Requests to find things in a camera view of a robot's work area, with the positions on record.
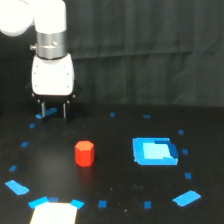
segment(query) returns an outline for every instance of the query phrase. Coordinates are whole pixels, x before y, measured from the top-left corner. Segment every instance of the black table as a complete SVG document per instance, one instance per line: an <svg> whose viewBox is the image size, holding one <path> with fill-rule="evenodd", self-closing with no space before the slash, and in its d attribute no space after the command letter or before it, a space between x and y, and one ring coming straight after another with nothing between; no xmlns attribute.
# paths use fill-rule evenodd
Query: black table
<svg viewBox="0 0 224 224"><path fill-rule="evenodd" d="M28 202L44 196L85 202L77 224L223 223L223 109L77 104L69 122L60 112L43 122L36 112L33 105L14 105L0 115L1 223L29 223L33 210ZM178 165L138 165L132 145L137 137L169 137ZM74 162L74 145L81 140L95 145L90 168ZM15 172L9 172L12 165L17 165ZM17 196L5 186L9 180L30 191ZM185 207L172 201L189 190L201 199ZM99 200L107 200L105 209L98 208ZM151 209L144 209L145 201L151 201Z"/></svg>

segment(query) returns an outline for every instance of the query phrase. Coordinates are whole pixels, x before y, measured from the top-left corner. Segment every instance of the blue square outline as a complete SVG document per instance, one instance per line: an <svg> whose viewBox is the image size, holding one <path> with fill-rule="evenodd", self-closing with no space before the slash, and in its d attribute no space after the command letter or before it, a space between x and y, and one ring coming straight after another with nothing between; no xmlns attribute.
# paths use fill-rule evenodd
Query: blue square outline
<svg viewBox="0 0 224 224"><path fill-rule="evenodd" d="M177 158L145 159L143 143L170 142L169 138L133 138L134 162L139 165L177 165Z"/></svg>

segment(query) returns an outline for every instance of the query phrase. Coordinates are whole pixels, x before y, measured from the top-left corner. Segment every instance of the blue square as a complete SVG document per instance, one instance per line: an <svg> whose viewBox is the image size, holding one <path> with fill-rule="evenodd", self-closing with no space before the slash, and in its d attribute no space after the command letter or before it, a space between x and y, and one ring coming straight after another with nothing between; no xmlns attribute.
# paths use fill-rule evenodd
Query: blue square
<svg viewBox="0 0 224 224"><path fill-rule="evenodd" d="M170 156L170 154L168 157L164 156L163 158L160 158L160 159L145 158L145 149L144 149L145 143L146 143L146 146L147 144L153 144L153 145L157 145L158 147L161 147L159 146L158 142L161 142L160 144L162 144L163 142L165 143L167 141L169 141L169 144L171 144L169 138L134 138L133 139L134 161L137 162L139 165L163 165L163 166L175 165L176 166L178 163L178 159L173 158L172 156Z"/></svg>
<svg viewBox="0 0 224 224"><path fill-rule="evenodd" d="M191 179L191 173L185 173L186 179Z"/></svg>
<svg viewBox="0 0 224 224"><path fill-rule="evenodd" d="M78 209L82 208L84 204L85 204L84 202L77 201L77 200L73 200L71 202L71 205L75 206Z"/></svg>
<svg viewBox="0 0 224 224"><path fill-rule="evenodd" d="M150 118L150 115L143 115L143 118Z"/></svg>
<svg viewBox="0 0 224 224"><path fill-rule="evenodd" d="M27 145L28 145L28 142L23 142L21 147L27 147Z"/></svg>
<svg viewBox="0 0 224 224"><path fill-rule="evenodd" d="M58 202L58 198L51 197L49 198L49 202Z"/></svg>
<svg viewBox="0 0 224 224"><path fill-rule="evenodd" d="M187 149L182 149L182 152L183 152L184 155L187 155L188 154Z"/></svg>
<svg viewBox="0 0 224 224"><path fill-rule="evenodd" d="M150 209L151 208L151 201L145 201L144 208L145 209Z"/></svg>
<svg viewBox="0 0 224 224"><path fill-rule="evenodd" d="M107 201L100 200L99 204L98 204L98 207L99 208L106 208L107 207Z"/></svg>
<svg viewBox="0 0 224 224"><path fill-rule="evenodd" d="M184 131L183 130L179 130L179 134L180 135L184 135Z"/></svg>
<svg viewBox="0 0 224 224"><path fill-rule="evenodd" d="M9 169L9 171L10 171L10 172L13 172L13 171L16 170L16 168L17 168L17 166L12 166L12 167Z"/></svg>

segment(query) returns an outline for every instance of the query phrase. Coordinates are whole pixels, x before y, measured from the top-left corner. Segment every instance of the blue tape marker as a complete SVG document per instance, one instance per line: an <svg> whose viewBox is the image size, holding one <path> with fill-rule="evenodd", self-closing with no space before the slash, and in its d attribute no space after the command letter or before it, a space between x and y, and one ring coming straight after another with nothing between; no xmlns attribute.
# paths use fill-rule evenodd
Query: blue tape marker
<svg viewBox="0 0 224 224"><path fill-rule="evenodd" d="M78 209L82 208L84 204L85 204L84 202L77 201L77 200L73 200L71 202L71 205L75 206Z"/></svg>
<svg viewBox="0 0 224 224"><path fill-rule="evenodd" d="M99 204L98 204L98 207L99 208L106 208L107 207L107 201L100 200Z"/></svg>
<svg viewBox="0 0 224 224"><path fill-rule="evenodd" d="M188 155L187 149L182 149L182 152L183 152L184 155Z"/></svg>
<svg viewBox="0 0 224 224"><path fill-rule="evenodd" d="M170 141L169 138L136 138L133 139L134 161L140 165L177 165L177 158L145 159L143 144L155 141Z"/></svg>
<svg viewBox="0 0 224 224"><path fill-rule="evenodd" d="M23 142L21 147L27 147L27 145L28 145L28 142Z"/></svg>
<svg viewBox="0 0 224 224"><path fill-rule="evenodd" d="M179 134L180 135L184 135L184 131L183 130L179 130Z"/></svg>
<svg viewBox="0 0 224 224"><path fill-rule="evenodd" d="M35 127L35 124L30 124L30 128L34 128Z"/></svg>
<svg viewBox="0 0 224 224"><path fill-rule="evenodd" d="M150 115L143 115L143 118L150 118Z"/></svg>
<svg viewBox="0 0 224 224"><path fill-rule="evenodd" d="M191 179L191 173L185 173L186 179Z"/></svg>
<svg viewBox="0 0 224 224"><path fill-rule="evenodd" d="M58 202L59 198L51 197L49 198L49 202Z"/></svg>
<svg viewBox="0 0 224 224"><path fill-rule="evenodd" d="M155 141L155 144L167 144L170 150L170 155L173 158L178 158L178 152L177 152L177 148L174 144L171 144L170 141Z"/></svg>
<svg viewBox="0 0 224 224"><path fill-rule="evenodd" d="M201 198L200 194L197 194L194 191L188 191L187 193L173 199L173 201L176 202L179 206L183 207L199 198Z"/></svg>
<svg viewBox="0 0 224 224"><path fill-rule="evenodd" d="M9 171L10 171L10 172L13 172L13 171L16 170L16 168L17 168L17 166L11 166L11 168L9 169Z"/></svg>
<svg viewBox="0 0 224 224"><path fill-rule="evenodd" d="M28 204L29 204L30 208L34 209L38 205L42 205L42 204L44 204L46 202L49 202L48 198L47 197L43 197L43 198L39 198L39 199L37 199L35 201L31 201Z"/></svg>
<svg viewBox="0 0 224 224"><path fill-rule="evenodd" d="M57 109L56 108L51 108L49 110L46 110L46 117L49 116L49 115L51 115L51 114L54 114L56 112L57 112ZM38 119L42 119L42 115L41 114L37 114L36 117Z"/></svg>
<svg viewBox="0 0 224 224"><path fill-rule="evenodd" d="M145 209L150 209L151 208L151 201L145 201L144 208Z"/></svg>
<svg viewBox="0 0 224 224"><path fill-rule="evenodd" d="M8 186L12 191L14 191L14 193L16 193L17 195L22 195L22 194L26 194L29 189L18 184L16 181L11 180L9 182L5 183L6 186Z"/></svg>

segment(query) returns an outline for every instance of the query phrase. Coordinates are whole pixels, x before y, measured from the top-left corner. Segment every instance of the white square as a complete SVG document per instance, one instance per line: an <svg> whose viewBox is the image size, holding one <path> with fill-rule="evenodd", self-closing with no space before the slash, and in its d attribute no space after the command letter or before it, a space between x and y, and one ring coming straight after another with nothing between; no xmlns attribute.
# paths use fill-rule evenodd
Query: white square
<svg viewBox="0 0 224 224"><path fill-rule="evenodd" d="M77 208L68 203L38 205L30 224L74 224Z"/></svg>
<svg viewBox="0 0 224 224"><path fill-rule="evenodd" d="M173 158L166 144L143 143L143 151L145 159Z"/></svg>

